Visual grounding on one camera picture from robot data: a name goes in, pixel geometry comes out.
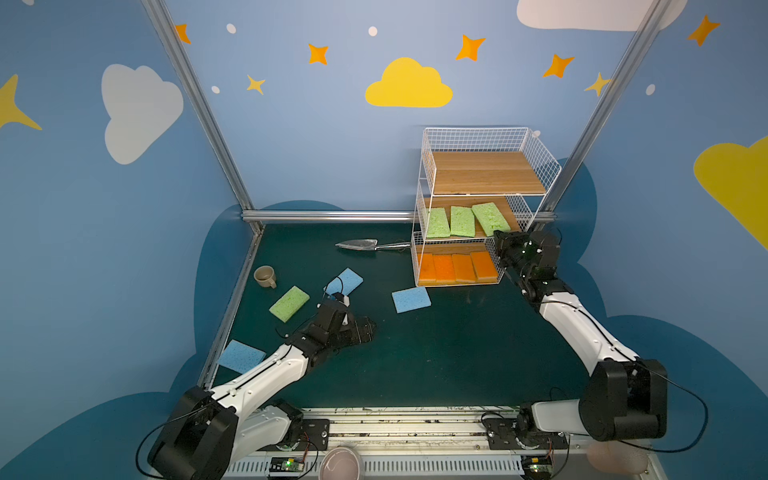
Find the white wire wooden shelf rack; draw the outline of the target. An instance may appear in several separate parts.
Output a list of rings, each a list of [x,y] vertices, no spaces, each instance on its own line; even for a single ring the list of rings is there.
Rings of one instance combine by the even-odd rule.
[[[528,231],[562,167],[528,127],[427,127],[410,240],[418,287],[494,285],[500,238]]]

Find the green sponge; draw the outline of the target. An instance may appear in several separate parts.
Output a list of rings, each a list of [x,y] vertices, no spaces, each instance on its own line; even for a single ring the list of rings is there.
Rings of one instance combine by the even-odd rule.
[[[287,323],[310,299],[310,296],[297,286],[292,286],[270,308],[269,312],[283,323]]]
[[[476,235],[476,221],[469,207],[452,206],[450,234],[455,237],[473,238]]]
[[[495,203],[475,204],[471,209],[486,236],[492,236],[496,231],[512,231],[512,227]]]
[[[444,239],[451,236],[451,227],[449,225],[446,210],[442,207],[430,208],[428,210],[428,239]]]

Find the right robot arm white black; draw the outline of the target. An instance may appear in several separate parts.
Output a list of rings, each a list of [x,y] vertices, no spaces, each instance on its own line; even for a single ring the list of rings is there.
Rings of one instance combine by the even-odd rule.
[[[602,326],[558,276],[559,241],[544,231],[496,231],[493,240],[505,274],[589,375],[578,399],[523,405],[515,422],[518,442],[532,448],[553,435],[579,435],[646,450],[647,441],[664,437],[673,381],[659,361],[642,358]]]

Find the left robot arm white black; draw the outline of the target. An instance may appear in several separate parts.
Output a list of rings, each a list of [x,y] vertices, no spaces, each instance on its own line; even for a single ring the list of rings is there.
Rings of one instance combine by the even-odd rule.
[[[334,294],[275,352],[213,389],[194,386],[169,419],[148,434],[154,443],[136,469],[151,479],[220,479],[230,464],[264,447],[297,442],[302,412],[275,395],[332,354],[374,339],[376,323],[356,316]]]

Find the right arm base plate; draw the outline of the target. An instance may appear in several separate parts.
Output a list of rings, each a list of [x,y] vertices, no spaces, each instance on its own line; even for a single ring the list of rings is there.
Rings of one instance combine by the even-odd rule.
[[[564,435],[540,431],[527,424],[518,426],[512,418],[482,416],[480,424],[490,450],[566,450],[568,447]]]

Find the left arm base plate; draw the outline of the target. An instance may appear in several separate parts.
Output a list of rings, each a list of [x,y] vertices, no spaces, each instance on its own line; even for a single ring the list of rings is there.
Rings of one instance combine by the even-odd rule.
[[[303,419],[301,425],[292,424],[286,437],[277,444],[267,445],[261,451],[326,451],[330,436],[330,421],[328,419]]]

